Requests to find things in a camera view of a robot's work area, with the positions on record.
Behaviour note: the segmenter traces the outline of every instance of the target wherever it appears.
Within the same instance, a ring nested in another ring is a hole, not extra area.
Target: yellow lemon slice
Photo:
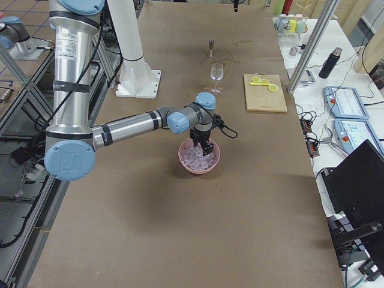
[[[269,84],[269,81],[266,80],[266,79],[261,79],[261,80],[260,80],[260,83],[263,84],[263,85],[268,85],[268,84]]]
[[[270,84],[270,85],[268,86],[268,90],[270,90],[271,92],[277,92],[278,87],[277,87],[276,84]]]
[[[251,81],[255,82],[255,83],[259,83],[261,81],[261,79],[259,76],[252,76]]]

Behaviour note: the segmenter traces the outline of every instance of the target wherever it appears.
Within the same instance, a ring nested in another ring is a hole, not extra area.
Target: wine glass
[[[215,63],[211,68],[211,79],[215,82],[215,87],[211,90],[214,95],[221,94],[217,89],[217,83],[224,77],[224,67],[221,63]]]

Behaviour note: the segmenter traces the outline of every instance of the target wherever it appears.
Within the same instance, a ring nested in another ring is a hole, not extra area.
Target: robot label
[[[77,60],[77,35],[71,33],[56,33],[55,58]]]

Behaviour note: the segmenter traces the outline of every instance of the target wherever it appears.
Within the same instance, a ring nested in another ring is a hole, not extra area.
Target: blue joint cap
[[[46,152],[44,163],[48,172],[63,181],[83,178],[95,166],[95,151],[80,140],[64,140]]]
[[[58,0],[58,2],[67,10],[84,16],[99,13],[105,5],[105,0]]]
[[[18,17],[16,16],[8,16],[3,19],[1,19],[1,22],[4,24],[21,24],[23,23]]]
[[[8,38],[1,37],[0,36],[0,45],[5,49],[5,50],[10,50],[13,48],[14,43],[9,40]]]
[[[169,129],[175,134],[180,134],[187,131],[190,127],[188,118],[180,112],[173,112],[167,118]]]
[[[216,98],[209,92],[198,93],[195,99],[196,103],[199,103],[206,110],[215,110],[216,109]]]

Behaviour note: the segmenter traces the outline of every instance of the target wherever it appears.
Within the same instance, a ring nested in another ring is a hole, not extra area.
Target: wooden cutting board
[[[267,79],[278,86],[277,92],[271,92],[267,86],[251,86],[252,76]],[[245,102],[248,111],[287,112],[283,88],[278,75],[244,74]]]

